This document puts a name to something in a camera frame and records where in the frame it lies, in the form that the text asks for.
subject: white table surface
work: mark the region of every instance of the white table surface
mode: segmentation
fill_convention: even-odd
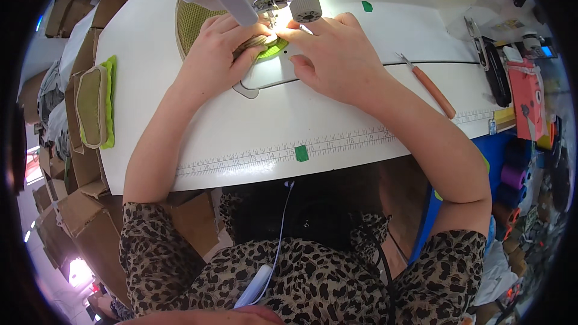
[[[335,0],[330,5],[339,9],[337,13],[351,11],[358,15],[384,63],[395,60],[394,51],[403,52],[411,60],[474,61],[470,43],[451,38],[439,18],[436,27],[420,22],[423,18],[426,22],[434,18],[435,9],[428,0],[391,3],[388,8],[397,8],[393,14],[411,14],[399,26],[391,19],[376,24],[365,19],[365,14],[375,14],[376,9],[389,5],[386,2],[367,0],[373,4],[374,13],[363,14],[354,11],[353,6],[359,1]],[[99,38],[96,62],[116,54],[118,63],[114,94],[116,142],[113,148],[101,151],[107,181],[115,195],[123,193],[130,155],[182,63],[175,40],[175,4],[176,0],[129,0]],[[426,29],[430,30],[427,35],[423,33]],[[423,63],[420,68],[448,98],[458,117],[499,109],[486,99],[491,91],[480,66]],[[408,66],[393,65],[387,69],[442,112]],[[253,100],[228,90],[206,103],[193,117],[180,149],[182,175],[176,178],[173,189],[266,181],[408,154],[407,149],[393,138],[372,145],[361,144],[362,135],[379,132],[380,126],[377,120],[357,108],[323,97],[300,81],[262,89]],[[468,137],[478,137],[488,133],[488,121],[477,120],[462,124],[460,128]],[[351,137],[352,143],[358,141],[360,144],[330,149],[332,139],[338,141],[341,137]],[[282,160],[266,159],[271,149],[288,147],[290,150],[300,144],[311,146],[310,160],[306,162],[297,162],[289,155]],[[319,149],[322,145],[328,149]],[[213,167],[216,159],[240,160],[241,163],[225,171],[199,171]]]

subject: leopard print shirt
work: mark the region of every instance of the leopard print shirt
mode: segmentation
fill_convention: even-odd
[[[220,250],[205,265],[162,206],[129,203],[123,210],[120,262],[136,316],[232,309],[260,266],[275,258],[277,241],[250,241]],[[480,283],[484,244],[485,237],[474,231],[430,238],[419,258],[394,279],[396,322],[458,324]],[[386,324],[389,295],[366,257],[284,238],[259,304],[286,323]]]

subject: green tape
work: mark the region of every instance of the green tape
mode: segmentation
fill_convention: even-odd
[[[373,11],[373,5],[371,5],[370,2],[366,2],[365,0],[363,0],[361,2],[361,5],[363,5],[363,10],[365,10],[368,13],[371,13]]]
[[[307,147],[305,145],[295,147],[295,157],[299,162],[308,161],[309,155],[307,154]]]

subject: woman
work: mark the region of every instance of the woman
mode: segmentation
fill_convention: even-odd
[[[249,48],[235,61],[232,53],[252,36],[271,34],[260,23],[241,27],[230,15],[213,17],[202,26],[126,170],[120,260],[135,314],[142,316],[131,324],[385,324],[393,315],[390,300],[399,324],[458,323],[472,302],[491,213],[486,166],[478,149],[451,121],[384,69],[351,13],[306,27],[313,34],[299,30],[294,22],[277,32],[303,51],[291,58],[295,75],[315,91],[378,119],[409,149],[444,198],[419,259],[394,280],[390,288],[395,290],[394,299],[390,299],[368,256],[375,247],[366,250],[369,242],[358,237],[357,227],[365,223],[383,241],[387,219],[380,211],[372,213],[372,206],[360,204],[362,216],[357,221],[361,222],[356,222],[351,209],[336,205],[336,213],[351,214],[349,241],[335,239],[342,236],[337,228],[335,236],[310,236],[322,238],[323,243],[299,235],[284,237],[278,266],[258,306],[233,310],[260,266],[273,263],[278,245],[278,240],[263,234],[247,238],[239,223],[243,221],[235,221],[235,216],[267,199],[278,211],[287,188],[263,185],[257,191],[258,201],[235,195],[239,188],[225,191],[221,211],[235,245],[218,252],[204,267],[156,204],[166,199],[173,184],[179,146],[193,114],[237,83],[264,48]],[[311,203],[311,192],[305,192],[298,199]],[[313,203],[302,207],[302,212],[311,214],[326,205]],[[237,236],[237,229],[245,238]]]

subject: measuring ruler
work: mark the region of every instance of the measuring ruler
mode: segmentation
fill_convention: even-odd
[[[493,109],[473,110],[456,113],[452,122],[460,126],[465,123],[491,118],[494,118]],[[309,158],[312,158],[381,145],[397,140],[393,133],[384,126],[359,128],[350,132],[322,135],[306,140],[254,148],[243,152],[183,163],[177,167],[176,177],[226,173],[228,171],[250,169],[256,165],[263,166],[264,164],[296,161],[295,147],[301,145],[307,146],[307,154]]]

